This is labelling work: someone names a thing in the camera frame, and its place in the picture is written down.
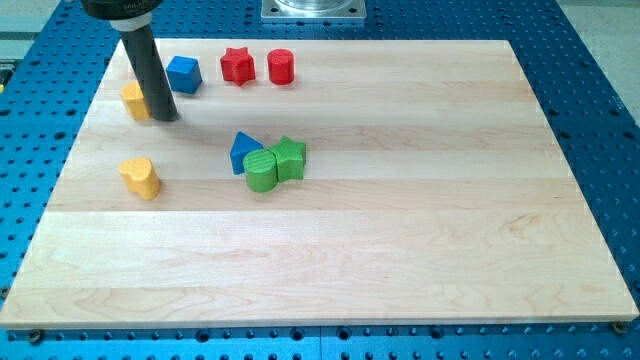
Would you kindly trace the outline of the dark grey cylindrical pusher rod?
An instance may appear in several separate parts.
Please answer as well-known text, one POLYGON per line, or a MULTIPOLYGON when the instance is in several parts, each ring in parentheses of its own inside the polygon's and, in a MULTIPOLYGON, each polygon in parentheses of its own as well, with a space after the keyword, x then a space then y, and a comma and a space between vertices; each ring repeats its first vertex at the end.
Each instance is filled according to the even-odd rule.
POLYGON ((152 13, 122 20, 110 20, 119 32, 151 117, 172 122, 178 119, 167 76, 150 27, 152 13))

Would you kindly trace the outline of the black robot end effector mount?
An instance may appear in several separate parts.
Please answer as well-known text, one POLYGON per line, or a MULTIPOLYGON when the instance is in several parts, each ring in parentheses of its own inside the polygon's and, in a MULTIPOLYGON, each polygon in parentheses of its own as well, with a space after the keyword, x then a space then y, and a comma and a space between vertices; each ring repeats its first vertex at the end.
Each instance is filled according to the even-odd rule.
POLYGON ((162 0, 81 0, 84 11, 101 20, 126 20, 157 8, 162 0))

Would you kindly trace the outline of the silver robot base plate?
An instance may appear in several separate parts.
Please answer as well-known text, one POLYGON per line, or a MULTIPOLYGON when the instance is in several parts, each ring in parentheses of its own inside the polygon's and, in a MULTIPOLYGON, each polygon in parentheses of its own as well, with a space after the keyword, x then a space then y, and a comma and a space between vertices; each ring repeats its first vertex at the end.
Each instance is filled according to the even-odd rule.
POLYGON ((263 19, 347 19, 367 17, 365 0, 263 0, 263 19))

